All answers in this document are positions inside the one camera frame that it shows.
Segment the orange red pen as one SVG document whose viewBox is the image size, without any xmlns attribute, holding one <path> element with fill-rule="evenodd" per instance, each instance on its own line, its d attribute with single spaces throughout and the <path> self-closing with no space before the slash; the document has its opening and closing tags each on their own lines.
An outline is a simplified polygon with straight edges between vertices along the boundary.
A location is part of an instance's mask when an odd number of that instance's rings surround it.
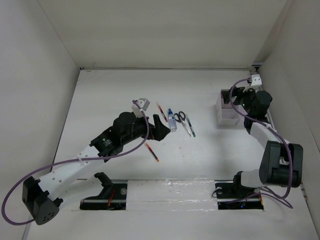
<svg viewBox="0 0 320 240">
<path fill-rule="evenodd" d="M 146 146 L 146 148 L 149 150 L 149 152 L 152 154 L 152 156 L 154 157 L 154 159 L 156 160 L 156 162 L 158 163 L 160 161 L 160 159 L 158 158 L 158 156 L 155 154 L 155 152 L 152 150 L 152 148 L 150 147 L 150 145 L 148 143 L 144 144 Z"/>
</svg>

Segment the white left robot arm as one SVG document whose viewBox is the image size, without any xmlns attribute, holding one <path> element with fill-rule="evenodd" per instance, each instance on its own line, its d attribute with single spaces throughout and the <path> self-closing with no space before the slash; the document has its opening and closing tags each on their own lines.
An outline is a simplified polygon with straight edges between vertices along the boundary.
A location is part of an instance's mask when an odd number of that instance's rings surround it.
<svg viewBox="0 0 320 240">
<path fill-rule="evenodd" d="M 109 156 L 118 156 L 126 144 L 143 138 L 161 141 L 169 133 L 159 115 L 154 123 L 132 112 L 123 112 L 113 125 L 94 138 L 78 155 L 75 162 L 63 164 L 38 179 L 30 176 L 23 182 L 22 201 L 37 225 L 52 220 L 63 207 L 89 197 L 110 199 L 115 195 L 114 184 L 104 172 L 76 182 L 86 173 L 107 162 Z"/>
</svg>

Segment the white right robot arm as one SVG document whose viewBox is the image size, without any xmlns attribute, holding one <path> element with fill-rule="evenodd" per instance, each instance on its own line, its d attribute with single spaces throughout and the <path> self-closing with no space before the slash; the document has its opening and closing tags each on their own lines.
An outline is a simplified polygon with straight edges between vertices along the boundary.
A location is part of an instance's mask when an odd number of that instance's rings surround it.
<svg viewBox="0 0 320 240">
<path fill-rule="evenodd" d="M 244 128 L 260 143 L 264 153 L 258 169 L 237 172 L 232 182 L 216 192 L 218 198 L 240 198 L 260 189 L 271 193 L 269 186 L 279 186 L 286 189 L 279 196 L 285 199 L 292 188 L 301 185 L 304 149 L 300 144 L 287 142 L 272 128 L 267 119 L 272 100 L 267 91 L 249 86 L 220 91 L 218 109 L 227 107 L 242 116 Z"/>
</svg>

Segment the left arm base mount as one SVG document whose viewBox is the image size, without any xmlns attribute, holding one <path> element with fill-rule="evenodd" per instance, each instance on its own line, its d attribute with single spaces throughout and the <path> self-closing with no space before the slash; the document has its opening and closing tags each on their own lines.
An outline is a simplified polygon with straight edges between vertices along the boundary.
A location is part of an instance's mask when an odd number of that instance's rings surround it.
<svg viewBox="0 0 320 240">
<path fill-rule="evenodd" d="M 98 180 L 98 194 L 82 199 L 79 209 L 83 211 L 126 210 L 128 181 L 112 181 L 104 172 L 98 172 L 94 177 Z"/>
</svg>

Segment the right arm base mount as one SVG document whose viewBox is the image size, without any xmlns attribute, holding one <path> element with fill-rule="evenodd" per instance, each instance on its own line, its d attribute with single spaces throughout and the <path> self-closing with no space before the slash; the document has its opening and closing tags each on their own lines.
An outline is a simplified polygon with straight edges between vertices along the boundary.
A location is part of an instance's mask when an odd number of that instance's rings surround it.
<svg viewBox="0 0 320 240">
<path fill-rule="evenodd" d="M 264 210 L 262 199 L 252 187 L 236 186 L 233 180 L 216 180 L 211 197 L 217 199 L 218 210 Z"/>
</svg>

